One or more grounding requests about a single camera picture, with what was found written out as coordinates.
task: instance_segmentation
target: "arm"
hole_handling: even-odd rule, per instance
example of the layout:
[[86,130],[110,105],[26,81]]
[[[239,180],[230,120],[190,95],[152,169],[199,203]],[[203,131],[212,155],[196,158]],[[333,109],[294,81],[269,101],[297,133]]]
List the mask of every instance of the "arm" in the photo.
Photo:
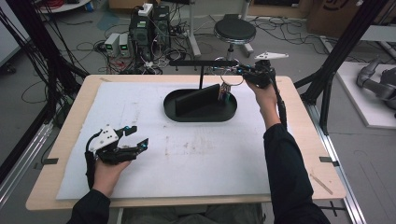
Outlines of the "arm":
[[314,191],[303,157],[294,138],[280,124],[273,86],[259,89],[248,85],[256,95],[267,129],[264,148],[275,223],[330,223],[312,202]]
[[122,170],[130,163],[125,161],[117,165],[109,165],[98,160],[92,190],[74,205],[72,216],[67,223],[107,223],[110,206],[108,197],[111,196]]

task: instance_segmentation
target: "gray floor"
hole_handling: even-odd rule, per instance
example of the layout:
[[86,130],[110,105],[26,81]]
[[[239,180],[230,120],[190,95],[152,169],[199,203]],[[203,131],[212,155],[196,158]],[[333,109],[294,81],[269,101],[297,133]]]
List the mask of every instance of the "gray floor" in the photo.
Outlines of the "gray floor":
[[[106,7],[101,7],[93,13],[76,9],[60,13],[57,18],[66,22],[92,21],[81,25],[59,24],[70,49],[77,49],[78,47],[79,49],[88,49],[90,44],[80,46],[78,44],[104,40],[105,35],[112,32],[125,32],[127,31],[127,25],[125,24],[129,23],[128,14],[109,12]],[[219,56],[225,56],[228,48],[227,44],[219,41],[213,35],[198,35],[213,33],[213,19],[218,20],[219,17],[206,16],[196,19],[196,28],[203,25],[196,32],[202,52],[200,60],[212,60]],[[305,31],[304,21],[298,22],[291,23],[289,31],[291,33],[299,32],[302,37],[309,35]],[[275,35],[283,38],[279,28],[270,30],[273,28],[269,25],[262,25],[261,28],[267,29],[269,34],[258,29],[256,38],[251,43],[255,50],[254,55],[265,51],[288,53],[290,55],[288,59],[272,61],[273,67],[280,76],[288,76],[293,81],[300,80],[316,72],[326,60],[327,55],[322,54],[324,48],[315,38],[307,39],[307,42],[313,43],[313,45],[295,45],[273,37]],[[286,28],[286,26],[283,26],[287,39],[298,37],[288,33]],[[79,50],[73,52],[91,74],[104,73],[101,68],[105,66],[105,61],[101,55]],[[381,55],[385,62],[389,61],[389,56],[373,43],[361,42],[347,60],[368,62],[376,55]],[[254,63],[253,57],[247,58],[246,54],[239,49],[235,50],[234,57],[239,59],[241,63]],[[2,115],[0,117],[0,148],[2,152],[0,162],[3,162],[8,153],[15,147],[44,105],[43,103],[28,104],[21,99],[23,92],[30,85],[40,80],[38,76],[35,76],[33,66],[28,59],[20,52],[11,62],[17,68],[17,73],[11,75],[2,71],[0,76],[0,113]],[[175,71],[174,67],[167,66],[163,69],[163,73],[184,75],[199,74],[199,71],[187,67],[180,67],[179,71]],[[44,85],[42,83],[34,85],[23,95],[23,99],[28,102],[44,100]],[[396,131],[366,128],[337,78],[333,82],[328,128],[334,147],[367,223],[394,223],[396,221],[396,175],[392,171],[396,164],[396,138],[394,137]],[[0,210],[2,223],[64,223],[70,217],[70,211],[31,212],[26,210],[24,206],[39,175],[39,170],[35,169],[34,165],[40,161],[42,154],[55,138],[57,132],[59,132],[58,129],[53,131],[51,138],[43,146],[31,168]],[[320,206],[330,206],[330,202],[327,201],[317,203]],[[339,201],[335,201],[333,204],[336,207],[344,207],[343,203]],[[267,214],[266,223],[272,223],[271,204],[266,203],[264,210]],[[324,212],[332,223],[350,223],[345,211],[337,211],[336,215],[330,210],[324,210]],[[115,222],[116,213],[116,209],[111,210],[110,223]]]

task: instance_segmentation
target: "black sleeve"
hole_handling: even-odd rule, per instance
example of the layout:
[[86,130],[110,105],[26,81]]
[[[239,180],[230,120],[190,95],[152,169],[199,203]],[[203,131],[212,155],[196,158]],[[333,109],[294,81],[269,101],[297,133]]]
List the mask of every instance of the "black sleeve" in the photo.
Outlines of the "black sleeve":
[[73,207],[68,224],[106,224],[109,216],[110,200],[100,191],[92,189]]
[[312,202],[314,193],[294,138],[276,124],[264,134],[271,200],[277,223],[330,223]]

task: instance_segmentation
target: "wooden table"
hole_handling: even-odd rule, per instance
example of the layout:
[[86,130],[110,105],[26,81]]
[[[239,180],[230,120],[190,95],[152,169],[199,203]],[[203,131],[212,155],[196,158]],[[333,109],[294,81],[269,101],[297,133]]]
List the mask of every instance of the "wooden table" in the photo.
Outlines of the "wooden table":
[[[227,80],[240,77],[227,77]],[[69,115],[54,143],[49,158],[59,158],[57,164],[45,165],[27,200],[29,210],[70,209],[76,200],[56,200],[59,187],[63,180],[64,170],[70,152],[76,143],[82,124],[91,108],[97,90],[102,82],[186,82],[199,83],[199,76],[109,76],[91,75],[87,77],[78,93]],[[206,76],[204,83],[221,83],[219,76]],[[314,188],[314,200],[342,199],[346,196],[345,189],[338,174],[330,162],[321,162],[319,157],[328,157],[318,133],[309,118],[300,95],[295,90],[289,77],[277,77],[277,85],[288,110],[288,123],[292,127],[293,136],[300,146],[304,157],[305,168]],[[256,203],[270,202],[269,195],[248,196],[216,196],[216,197],[185,197],[185,198],[149,198],[149,199],[114,199],[112,207],[214,204],[214,203]]]

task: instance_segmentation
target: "black stool seat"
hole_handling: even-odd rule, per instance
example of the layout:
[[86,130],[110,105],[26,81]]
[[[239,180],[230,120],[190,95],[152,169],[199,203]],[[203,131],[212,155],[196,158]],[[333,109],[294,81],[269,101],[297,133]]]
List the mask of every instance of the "black stool seat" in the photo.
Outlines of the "black stool seat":
[[248,21],[223,19],[215,24],[215,36],[227,43],[247,44],[256,36],[256,28]]

